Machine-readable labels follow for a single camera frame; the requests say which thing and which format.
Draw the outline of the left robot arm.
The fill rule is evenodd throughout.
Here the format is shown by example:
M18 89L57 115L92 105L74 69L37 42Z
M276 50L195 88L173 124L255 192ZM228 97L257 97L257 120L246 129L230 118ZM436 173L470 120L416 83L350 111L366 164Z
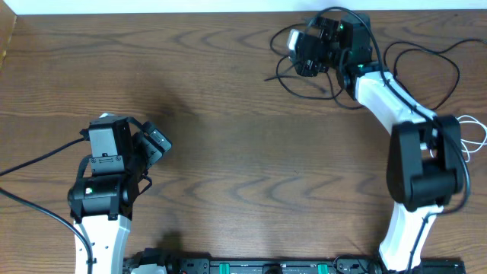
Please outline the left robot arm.
M132 207L144 191L142 180L171 147L171 141L147 121L104 113L88 127L91 154L78 167L68 191L77 232L77 273L121 273L131 231Z

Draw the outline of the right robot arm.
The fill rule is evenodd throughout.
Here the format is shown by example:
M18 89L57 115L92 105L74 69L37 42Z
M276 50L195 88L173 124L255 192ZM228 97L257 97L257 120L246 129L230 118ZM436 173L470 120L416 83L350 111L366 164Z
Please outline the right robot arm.
M335 70L340 88L389 132L386 181L394 206L379 254L386 271L411 273L434 220L460 211L470 195L459 121L423 107L396 82L366 14L347 11L337 21L319 12L304 30L290 31L287 47L298 75Z

